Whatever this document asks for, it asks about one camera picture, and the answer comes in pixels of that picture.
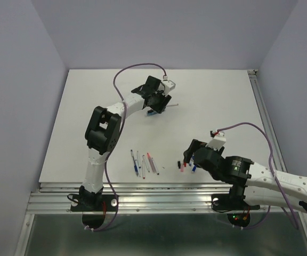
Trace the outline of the thin pen black cap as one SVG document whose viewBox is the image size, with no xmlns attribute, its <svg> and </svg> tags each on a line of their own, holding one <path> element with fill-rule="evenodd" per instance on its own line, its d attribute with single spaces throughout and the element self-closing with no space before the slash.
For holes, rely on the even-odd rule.
<svg viewBox="0 0 307 256">
<path fill-rule="evenodd" d="M 154 160 L 153 157 L 151 158 L 151 161 L 152 161 L 152 163 L 153 163 L 153 168 L 154 168 L 155 173 L 156 173 L 157 175 L 159 175 L 159 168 L 157 167 L 157 164 L 156 164 L 156 162 L 155 162 L 155 160 Z"/>
</svg>

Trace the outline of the translucent red pen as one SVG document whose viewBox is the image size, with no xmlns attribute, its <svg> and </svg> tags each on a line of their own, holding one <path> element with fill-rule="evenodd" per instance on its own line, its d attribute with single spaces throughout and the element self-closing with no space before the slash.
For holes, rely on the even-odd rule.
<svg viewBox="0 0 307 256">
<path fill-rule="evenodd" d="M 150 156 L 149 153 L 147 153 L 147 158 L 148 158 L 150 167 L 151 167 L 151 169 L 152 169 L 152 172 L 153 172 L 153 173 L 156 173 L 155 165 L 154 165 L 154 163 L 153 163 L 153 161 L 152 161 L 152 158 L 151 158 L 151 156 Z"/>
</svg>

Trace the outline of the white marker blue cap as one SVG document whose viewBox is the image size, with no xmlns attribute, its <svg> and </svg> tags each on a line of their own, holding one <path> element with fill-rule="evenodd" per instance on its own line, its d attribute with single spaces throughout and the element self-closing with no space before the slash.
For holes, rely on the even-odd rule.
<svg viewBox="0 0 307 256">
<path fill-rule="evenodd" d="M 140 153 L 139 153 L 138 150 L 136 152 L 136 160 L 137 160 L 138 168 L 140 169 L 141 168 L 141 159 L 140 159 Z"/>
</svg>

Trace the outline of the blue ballpoint pen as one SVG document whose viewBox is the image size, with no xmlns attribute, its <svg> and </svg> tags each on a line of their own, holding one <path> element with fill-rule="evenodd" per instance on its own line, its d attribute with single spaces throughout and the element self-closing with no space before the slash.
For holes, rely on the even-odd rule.
<svg viewBox="0 0 307 256">
<path fill-rule="evenodd" d="M 136 160 L 134 158 L 133 150 L 131 149 L 130 152 L 131 152 L 132 162 L 133 162 L 133 165 L 134 165 L 134 171 L 135 171 L 136 176 L 138 177 L 139 176 L 139 172 L 138 172 L 138 167 L 137 167 L 137 164 L 136 164 Z"/>
</svg>

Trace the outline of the thin white red-tipped pen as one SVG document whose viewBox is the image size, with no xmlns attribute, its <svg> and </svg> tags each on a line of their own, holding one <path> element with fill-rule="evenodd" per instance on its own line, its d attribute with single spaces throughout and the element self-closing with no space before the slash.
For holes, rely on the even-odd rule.
<svg viewBox="0 0 307 256">
<path fill-rule="evenodd" d="M 142 160 L 142 179 L 146 178 L 146 164 L 144 160 Z"/>
</svg>

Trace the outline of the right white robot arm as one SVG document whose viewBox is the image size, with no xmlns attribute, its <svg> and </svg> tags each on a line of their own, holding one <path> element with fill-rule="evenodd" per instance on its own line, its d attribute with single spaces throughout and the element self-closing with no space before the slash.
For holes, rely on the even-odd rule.
<svg viewBox="0 0 307 256">
<path fill-rule="evenodd" d="M 271 170 L 240 156 L 223 157 L 224 143 L 213 138 L 205 143 L 193 139 L 183 161 L 193 161 L 216 181 L 231 185 L 227 194 L 216 194 L 215 210 L 257 210 L 263 205 L 307 214 L 307 177 Z"/>
</svg>

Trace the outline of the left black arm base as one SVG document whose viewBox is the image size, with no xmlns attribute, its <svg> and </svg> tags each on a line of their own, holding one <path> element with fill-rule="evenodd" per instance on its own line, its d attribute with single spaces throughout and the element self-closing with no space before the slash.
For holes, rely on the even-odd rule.
<svg viewBox="0 0 307 256">
<path fill-rule="evenodd" d="M 71 203 L 71 212 L 82 213 L 82 224 L 85 230 L 105 231 L 118 214 L 118 195 L 104 195 L 103 188 L 94 193 L 80 186 L 78 194 L 70 193 L 67 199 Z"/>
</svg>

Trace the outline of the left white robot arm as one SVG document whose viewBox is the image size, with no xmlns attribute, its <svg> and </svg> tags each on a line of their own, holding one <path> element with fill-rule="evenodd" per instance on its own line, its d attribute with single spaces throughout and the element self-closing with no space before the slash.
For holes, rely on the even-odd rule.
<svg viewBox="0 0 307 256">
<path fill-rule="evenodd" d="M 101 206 L 104 164 L 119 140 L 124 121 L 147 107 L 162 113 L 172 98 L 169 93 L 175 87 L 176 84 L 166 77 L 160 80 L 148 76 L 143 85 L 133 89 L 120 102 L 109 107 L 94 108 L 85 132 L 88 147 L 87 171 L 79 188 L 83 204 L 89 210 L 96 210 Z"/>
</svg>

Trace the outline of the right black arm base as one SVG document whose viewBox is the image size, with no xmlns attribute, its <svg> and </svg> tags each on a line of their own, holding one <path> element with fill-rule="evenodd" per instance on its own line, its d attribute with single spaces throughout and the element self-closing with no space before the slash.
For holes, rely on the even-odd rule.
<svg viewBox="0 0 307 256">
<path fill-rule="evenodd" d="M 245 187 L 233 185 L 227 194 L 213 194 L 211 208 L 218 213 L 227 213 L 229 222 L 246 229 L 251 221 L 251 210 L 259 210 L 258 204 L 249 205 L 244 201 Z"/>
</svg>

